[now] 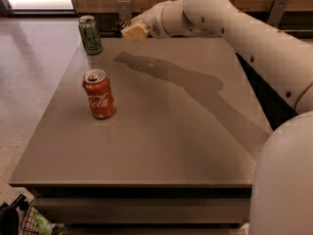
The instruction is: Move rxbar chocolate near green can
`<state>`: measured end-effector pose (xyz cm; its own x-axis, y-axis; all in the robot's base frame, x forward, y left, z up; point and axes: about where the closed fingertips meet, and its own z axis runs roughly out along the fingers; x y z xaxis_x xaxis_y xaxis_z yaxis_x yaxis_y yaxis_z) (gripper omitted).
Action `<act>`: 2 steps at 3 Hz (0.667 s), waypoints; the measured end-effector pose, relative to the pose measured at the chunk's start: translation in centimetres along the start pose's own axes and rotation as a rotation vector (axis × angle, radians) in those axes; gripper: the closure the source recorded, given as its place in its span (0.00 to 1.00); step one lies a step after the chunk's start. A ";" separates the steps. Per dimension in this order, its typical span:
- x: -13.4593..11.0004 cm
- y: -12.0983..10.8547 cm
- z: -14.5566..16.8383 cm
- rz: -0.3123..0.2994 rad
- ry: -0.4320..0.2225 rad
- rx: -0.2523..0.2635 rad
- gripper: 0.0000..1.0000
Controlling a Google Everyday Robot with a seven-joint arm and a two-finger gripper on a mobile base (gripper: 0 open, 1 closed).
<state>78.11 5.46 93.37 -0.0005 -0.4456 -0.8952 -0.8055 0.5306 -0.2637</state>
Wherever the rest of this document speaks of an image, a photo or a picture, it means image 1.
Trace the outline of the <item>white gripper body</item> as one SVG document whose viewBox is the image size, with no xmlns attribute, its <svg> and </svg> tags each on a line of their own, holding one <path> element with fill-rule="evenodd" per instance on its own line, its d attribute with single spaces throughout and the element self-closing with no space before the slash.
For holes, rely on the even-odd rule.
<svg viewBox="0 0 313 235">
<path fill-rule="evenodd" d="M 157 3 L 151 9 L 134 17 L 131 24 L 141 24 L 144 30 L 153 38 L 168 38 L 162 23 L 162 13 L 168 1 Z"/>
</svg>

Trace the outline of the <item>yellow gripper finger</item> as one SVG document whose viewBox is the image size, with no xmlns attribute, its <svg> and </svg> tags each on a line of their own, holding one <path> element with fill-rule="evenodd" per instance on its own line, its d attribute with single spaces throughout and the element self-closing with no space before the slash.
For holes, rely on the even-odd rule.
<svg viewBox="0 0 313 235">
<path fill-rule="evenodd" d="M 149 31 L 143 23 L 132 24 L 121 31 L 127 40 L 144 40 L 149 36 Z"/>
</svg>

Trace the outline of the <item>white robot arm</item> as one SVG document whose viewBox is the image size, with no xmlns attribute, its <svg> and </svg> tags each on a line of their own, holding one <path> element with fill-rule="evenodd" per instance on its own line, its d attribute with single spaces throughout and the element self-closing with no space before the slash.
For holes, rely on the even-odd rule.
<svg viewBox="0 0 313 235">
<path fill-rule="evenodd" d="M 128 40 L 211 32 L 234 49 L 273 123 L 256 164 L 249 235 L 313 235 L 313 47 L 229 0 L 177 0 L 133 18 Z"/>
</svg>

